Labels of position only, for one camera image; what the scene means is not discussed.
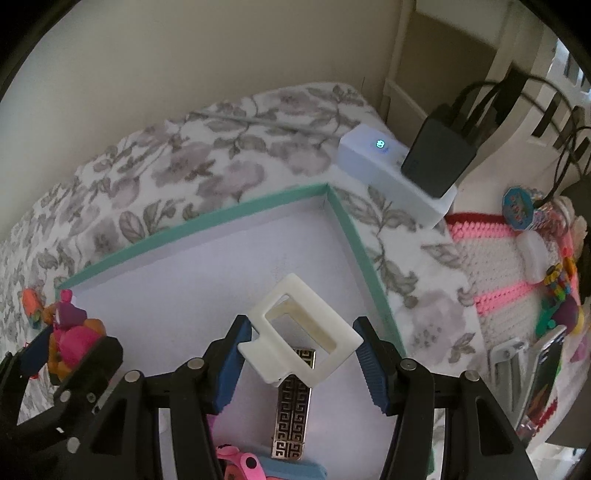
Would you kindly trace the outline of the pink puppy toy figure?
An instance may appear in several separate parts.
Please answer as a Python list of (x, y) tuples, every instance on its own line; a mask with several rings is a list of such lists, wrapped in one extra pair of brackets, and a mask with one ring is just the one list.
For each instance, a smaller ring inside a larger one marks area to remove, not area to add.
[(47, 369), (50, 382), (58, 386), (80, 363), (94, 344), (106, 336), (103, 322), (90, 318), (74, 304), (73, 292), (60, 291), (59, 299), (42, 311), (50, 327)]

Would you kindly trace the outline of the gold greek key bar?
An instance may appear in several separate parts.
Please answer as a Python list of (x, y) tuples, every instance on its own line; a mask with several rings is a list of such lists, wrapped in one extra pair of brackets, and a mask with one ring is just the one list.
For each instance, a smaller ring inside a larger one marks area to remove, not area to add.
[(276, 419), (270, 450), (273, 459), (298, 461), (304, 456), (310, 404), (311, 388), (297, 375), (287, 376), (277, 387)]

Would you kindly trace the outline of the cream plastic frame clip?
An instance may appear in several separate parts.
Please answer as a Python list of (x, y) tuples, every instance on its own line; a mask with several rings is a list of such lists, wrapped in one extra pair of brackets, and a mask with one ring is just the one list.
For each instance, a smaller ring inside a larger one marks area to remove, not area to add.
[(300, 277), (290, 273), (247, 314), (252, 340), (238, 350), (263, 382), (297, 376), (315, 388), (363, 343), (360, 334)]

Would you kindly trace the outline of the smartphone with colourful case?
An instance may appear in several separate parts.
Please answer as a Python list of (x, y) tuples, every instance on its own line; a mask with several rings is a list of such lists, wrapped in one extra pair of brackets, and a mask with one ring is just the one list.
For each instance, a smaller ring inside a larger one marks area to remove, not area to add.
[(524, 386), (524, 398), (516, 426), (524, 435), (533, 435), (541, 424), (561, 363), (567, 329), (558, 325), (532, 347)]

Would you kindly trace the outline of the silver hair clip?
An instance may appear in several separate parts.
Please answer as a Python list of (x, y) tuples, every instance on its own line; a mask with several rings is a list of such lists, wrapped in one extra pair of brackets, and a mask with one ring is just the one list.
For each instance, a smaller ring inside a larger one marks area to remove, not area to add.
[(514, 337), (489, 352), (492, 391), (504, 412), (510, 416), (522, 390), (522, 375), (527, 366), (529, 343)]

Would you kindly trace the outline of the pink crochet white bag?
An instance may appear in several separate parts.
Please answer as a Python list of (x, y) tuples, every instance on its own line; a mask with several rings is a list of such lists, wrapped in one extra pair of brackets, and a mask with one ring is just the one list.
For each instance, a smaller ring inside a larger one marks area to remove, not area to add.
[[(535, 283), (526, 269), (525, 259), (534, 252), (547, 266), (557, 258), (552, 249), (538, 248), (542, 238), (533, 231), (515, 232), (498, 215), (460, 213), (446, 217), (452, 239), (458, 248), (462, 269), (474, 287), (473, 300), (489, 352), (514, 337), (529, 343), (527, 360), (543, 336), (536, 329), (546, 303), (543, 283)], [(521, 412), (528, 362), (522, 375), (522, 390), (513, 413)]]

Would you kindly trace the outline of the round blue badge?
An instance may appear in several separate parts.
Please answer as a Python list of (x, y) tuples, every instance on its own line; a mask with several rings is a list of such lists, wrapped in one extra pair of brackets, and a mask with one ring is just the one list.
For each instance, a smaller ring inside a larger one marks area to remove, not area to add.
[(520, 186), (510, 187), (503, 195), (502, 214), (506, 223), (515, 231), (530, 229), (535, 216), (531, 191)]

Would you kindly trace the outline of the black plugged charger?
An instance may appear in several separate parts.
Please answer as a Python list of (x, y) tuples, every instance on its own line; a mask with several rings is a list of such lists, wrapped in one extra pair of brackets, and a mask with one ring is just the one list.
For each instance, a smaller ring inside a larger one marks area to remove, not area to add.
[(443, 104), (427, 117), (401, 166), (408, 180), (435, 199), (450, 190), (477, 154), (452, 126), (451, 113)]

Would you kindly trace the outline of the white power bank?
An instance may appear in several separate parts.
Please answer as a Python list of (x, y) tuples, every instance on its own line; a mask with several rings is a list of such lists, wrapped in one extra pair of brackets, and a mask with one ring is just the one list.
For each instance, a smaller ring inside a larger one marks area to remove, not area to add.
[(408, 152), (408, 147), (388, 133), (360, 124), (339, 139), (337, 165), (375, 188), (421, 226), (434, 228), (450, 211), (458, 189), (452, 185), (441, 198), (430, 196), (403, 175), (401, 166)]

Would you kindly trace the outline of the white shelf unit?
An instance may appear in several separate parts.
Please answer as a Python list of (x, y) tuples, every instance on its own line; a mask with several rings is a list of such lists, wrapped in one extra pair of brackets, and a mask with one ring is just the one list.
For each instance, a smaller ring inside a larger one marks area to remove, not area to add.
[(401, 1), (381, 114), (415, 128), (493, 66), (513, 1)]

